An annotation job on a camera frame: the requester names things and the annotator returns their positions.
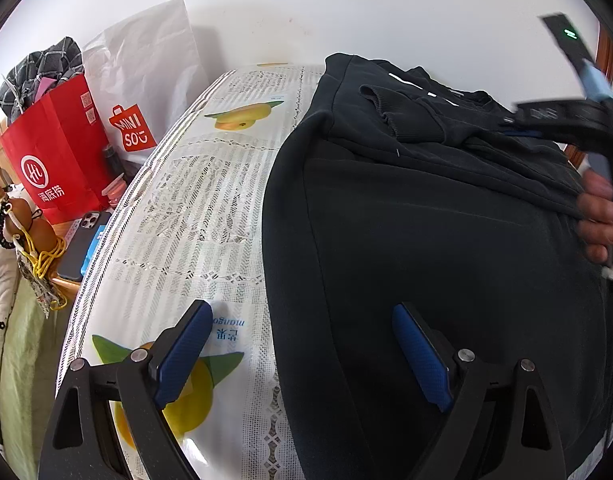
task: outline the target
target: blue package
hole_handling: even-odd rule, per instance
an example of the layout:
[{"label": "blue package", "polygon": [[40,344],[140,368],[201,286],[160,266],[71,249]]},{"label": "blue package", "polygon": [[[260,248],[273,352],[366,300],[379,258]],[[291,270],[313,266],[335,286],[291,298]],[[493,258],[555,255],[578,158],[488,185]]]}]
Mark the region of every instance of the blue package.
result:
[{"label": "blue package", "polygon": [[86,274],[86,270],[89,268],[91,258],[93,258],[93,253],[95,252],[95,248],[98,246],[98,243],[102,238],[102,233],[104,233],[105,227],[106,224],[98,226],[98,230],[95,232],[93,240],[91,240],[91,245],[89,245],[89,250],[86,252],[86,256],[82,263],[82,268],[80,269],[80,274],[82,275],[82,277],[84,277],[84,275]]}]

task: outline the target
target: qr code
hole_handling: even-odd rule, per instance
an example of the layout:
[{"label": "qr code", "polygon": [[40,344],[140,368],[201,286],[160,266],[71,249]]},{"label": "qr code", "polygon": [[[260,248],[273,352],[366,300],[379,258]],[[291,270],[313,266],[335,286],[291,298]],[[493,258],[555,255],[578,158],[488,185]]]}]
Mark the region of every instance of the qr code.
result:
[{"label": "qr code", "polygon": [[89,124],[93,124],[95,122],[95,108],[89,108],[86,111],[86,118],[89,120]]},{"label": "qr code", "polygon": [[82,106],[85,109],[93,104],[93,99],[91,99],[91,92],[87,92],[86,94],[80,95],[80,99],[82,100]]}]

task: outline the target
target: hand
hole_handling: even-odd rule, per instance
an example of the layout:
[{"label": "hand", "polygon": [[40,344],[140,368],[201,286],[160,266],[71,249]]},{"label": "hand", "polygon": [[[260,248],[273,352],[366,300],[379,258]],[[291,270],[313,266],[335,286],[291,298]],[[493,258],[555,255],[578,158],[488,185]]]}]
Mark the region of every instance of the hand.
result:
[{"label": "hand", "polygon": [[587,242],[587,257],[601,264],[609,257],[613,245],[613,186],[592,170],[583,174],[584,192],[578,197],[578,207],[584,220],[578,222],[578,234]]}]

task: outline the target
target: blue gripper pad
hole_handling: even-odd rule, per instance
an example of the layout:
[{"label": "blue gripper pad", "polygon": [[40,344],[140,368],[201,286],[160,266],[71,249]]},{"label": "blue gripper pad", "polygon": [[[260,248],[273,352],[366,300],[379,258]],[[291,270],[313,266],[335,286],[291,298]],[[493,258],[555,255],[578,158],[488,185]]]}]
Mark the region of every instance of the blue gripper pad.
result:
[{"label": "blue gripper pad", "polygon": [[418,324],[401,304],[393,307],[393,332],[424,397],[444,413],[453,404],[449,372]]},{"label": "blue gripper pad", "polygon": [[161,410],[180,395],[212,328],[213,310],[202,301],[158,369],[159,386],[154,401]]}]

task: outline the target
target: white plastic bag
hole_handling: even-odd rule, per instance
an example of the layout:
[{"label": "white plastic bag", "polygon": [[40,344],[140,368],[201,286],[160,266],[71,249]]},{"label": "white plastic bag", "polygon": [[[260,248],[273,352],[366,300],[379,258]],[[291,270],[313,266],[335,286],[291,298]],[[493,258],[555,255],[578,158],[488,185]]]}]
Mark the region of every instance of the white plastic bag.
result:
[{"label": "white plastic bag", "polygon": [[208,86],[184,0],[107,28],[83,48],[82,60],[109,142],[138,164]]}]

